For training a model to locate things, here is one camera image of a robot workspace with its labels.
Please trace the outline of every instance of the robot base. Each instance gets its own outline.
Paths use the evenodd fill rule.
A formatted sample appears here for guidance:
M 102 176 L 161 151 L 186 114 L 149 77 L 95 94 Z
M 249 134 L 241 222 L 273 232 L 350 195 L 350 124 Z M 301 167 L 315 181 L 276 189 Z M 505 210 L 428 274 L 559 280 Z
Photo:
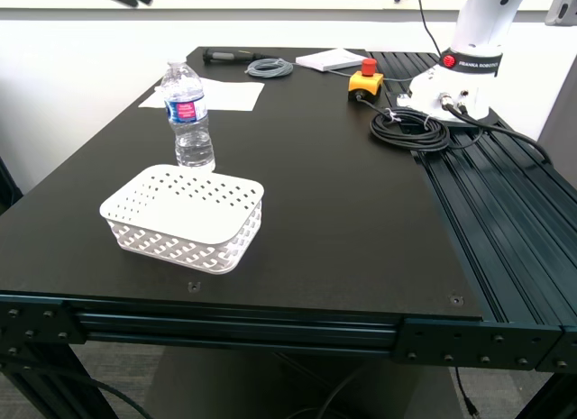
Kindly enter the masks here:
M 480 120 L 489 115 L 489 104 L 482 92 L 493 78 L 493 74 L 463 74 L 435 65 L 413 78 L 409 87 L 411 95 L 400 95 L 397 105 L 430 114 L 435 119 L 459 123 L 459 119 L 441 108 L 440 98 L 450 96 L 455 105 L 465 105 L 469 115 Z

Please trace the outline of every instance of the black cord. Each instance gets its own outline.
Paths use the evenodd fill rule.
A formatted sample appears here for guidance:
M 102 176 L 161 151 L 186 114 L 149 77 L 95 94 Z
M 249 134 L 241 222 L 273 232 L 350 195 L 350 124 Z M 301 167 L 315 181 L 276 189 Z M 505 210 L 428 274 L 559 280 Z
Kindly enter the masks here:
M 298 410 L 297 412 L 290 414 L 289 416 L 287 416 L 285 419 L 295 419 L 296 417 L 301 416 L 303 413 L 307 413 L 307 412 L 314 412 L 318 410 L 318 407 L 308 407 L 308 408 L 302 408 L 300 410 Z M 330 412 L 331 414 L 334 414 L 337 417 L 340 417 L 341 419 L 349 419 L 349 416 L 342 414 L 340 412 L 337 412 L 336 410 L 332 410 L 332 409 L 327 409 L 327 412 Z
M 338 393 L 343 389 L 343 387 L 345 387 L 353 380 L 355 380 L 357 377 L 359 377 L 359 374 L 361 374 L 366 368 L 367 364 L 361 365 L 359 368 L 355 369 L 351 374 L 349 374 L 341 383 L 339 383 L 339 385 L 333 389 L 333 392 L 331 392 L 329 396 L 326 398 L 325 403 L 318 410 L 315 419 L 323 419 L 323 416 L 325 415 L 325 412 L 328 409 L 329 404 L 331 404 L 331 401 L 333 401 L 334 397 L 338 395 Z
M 480 128 L 484 128 L 488 131 L 504 133 L 505 135 L 508 135 L 509 137 L 513 137 L 513 138 L 516 138 L 518 140 L 526 142 L 527 144 L 529 144 L 531 147 L 533 147 L 535 150 L 537 150 L 541 154 L 541 156 L 543 157 L 545 162 L 553 165 L 553 162 L 551 161 L 551 157 L 547 153 L 547 150 L 545 150 L 537 141 L 531 140 L 529 137 L 526 137 L 525 135 L 518 133 L 518 132 L 515 132 L 515 131 L 510 131 L 509 129 L 501 128 L 498 126 L 493 126 L 492 124 L 486 124 L 483 122 L 479 122 L 479 121 L 473 119 L 472 117 L 470 117 L 468 114 L 461 113 L 452 105 L 447 105 L 445 108 L 449 113 L 454 115 L 456 118 L 463 120 L 465 123 L 479 126 Z
M 467 411 L 469 412 L 471 417 L 474 417 L 475 419 L 480 418 L 481 414 L 479 413 L 479 410 L 477 410 L 475 404 L 472 403 L 471 399 L 465 393 L 463 383 L 461 382 L 461 374 L 459 374 L 459 368 L 454 367 L 454 372 L 457 376 L 457 385 L 459 385 L 459 390 L 461 390 L 461 395 L 463 395 L 463 401 L 465 403 L 465 406 L 467 407 Z
M 439 46 L 436 44 L 435 38 L 433 37 L 433 34 L 429 31 L 429 28 L 426 26 L 426 21 L 425 21 L 425 13 L 423 12 L 423 2 L 421 2 L 421 0 L 418 0 L 418 10 L 421 13 L 421 19 L 423 20 L 423 25 L 425 26 L 425 31 L 428 33 L 429 37 L 431 38 L 431 41 L 433 41 L 433 44 L 435 45 L 435 49 L 437 54 L 439 55 L 439 57 L 441 57 L 441 50 L 439 50 Z
M 70 378 L 72 380 L 76 380 L 77 382 L 82 383 L 84 385 L 98 387 L 122 399 L 126 404 L 128 404 L 130 407 L 136 410 L 145 419 L 153 419 L 152 416 L 146 412 L 146 410 L 144 410 L 135 401 L 133 401 L 127 395 L 123 394 L 118 389 L 108 386 L 106 383 L 103 383 L 101 381 L 94 380 L 93 378 L 83 376 L 77 372 L 68 371 L 67 369 L 64 368 L 45 365 L 40 362 L 35 362 L 31 360 L 16 359 L 11 356 L 5 356 L 4 354 L 0 354 L 0 362 L 20 365 L 23 367 L 23 373 L 34 372 L 36 374 L 57 375 L 61 377 Z
M 371 120 L 371 133 L 381 141 L 406 150 L 441 151 L 446 149 L 460 150 L 475 144 L 482 136 L 482 130 L 472 141 L 462 146 L 451 143 L 451 133 L 447 126 L 425 113 L 412 108 L 394 107 L 380 110 L 375 105 L 357 96 L 357 101 L 372 108 L 378 114 Z M 390 127 L 398 121 L 403 124 L 418 126 L 420 133 L 403 133 L 399 126 Z
M 299 372 L 300 374 L 302 374 L 303 376 L 307 377 L 308 379 L 310 379 L 311 381 L 315 382 L 316 384 L 318 384 L 322 389 L 324 389 L 327 393 L 331 390 L 331 384 L 326 381 L 324 378 L 320 377 L 319 375 L 317 375 L 315 372 L 311 371 L 310 369 L 308 369 L 307 367 L 305 367 L 304 365 L 301 365 L 300 363 L 298 363 L 296 360 L 293 360 L 292 358 L 290 358 L 289 356 L 287 356 L 286 354 L 283 353 L 272 353 L 272 355 L 274 357 L 276 357 L 279 360 L 282 360 L 284 363 L 286 363 L 287 365 L 289 365 L 291 368 L 293 368 L 295 371 Z

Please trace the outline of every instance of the plastic water bottle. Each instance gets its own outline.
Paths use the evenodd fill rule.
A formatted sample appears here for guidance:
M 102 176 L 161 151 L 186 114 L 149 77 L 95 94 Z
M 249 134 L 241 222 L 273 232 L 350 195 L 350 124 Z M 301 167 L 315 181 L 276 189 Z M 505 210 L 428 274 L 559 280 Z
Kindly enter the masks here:
M 208 134 L 205 94 L 197 73 L 184 59 L 171 59 L 160 87 L 170 127 L 176 135 L 177 162 L 199 171 L 213 171 L 215 153 Z

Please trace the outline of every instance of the basket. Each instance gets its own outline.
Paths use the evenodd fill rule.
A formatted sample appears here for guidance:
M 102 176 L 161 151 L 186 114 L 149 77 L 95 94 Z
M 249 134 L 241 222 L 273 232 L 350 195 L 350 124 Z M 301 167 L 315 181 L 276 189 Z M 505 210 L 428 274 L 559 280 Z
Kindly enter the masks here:
M 236 267 L 261 227 L 260 183 L 156 165 L 100 206 L 125 250 L 208 273 Z

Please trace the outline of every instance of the white wall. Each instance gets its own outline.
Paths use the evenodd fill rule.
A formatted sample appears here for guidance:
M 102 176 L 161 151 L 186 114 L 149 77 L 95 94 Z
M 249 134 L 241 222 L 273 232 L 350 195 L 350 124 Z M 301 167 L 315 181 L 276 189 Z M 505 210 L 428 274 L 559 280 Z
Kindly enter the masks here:
M 449 45 L 453 23 L 429 26 Z M 518 131 L 541 132 L 576 40 L 575 28 L 514 24 L 492 106 Z M 0 21 L 0 156 L 23 192 L 197 45 L 433 50 L 421 23 Z

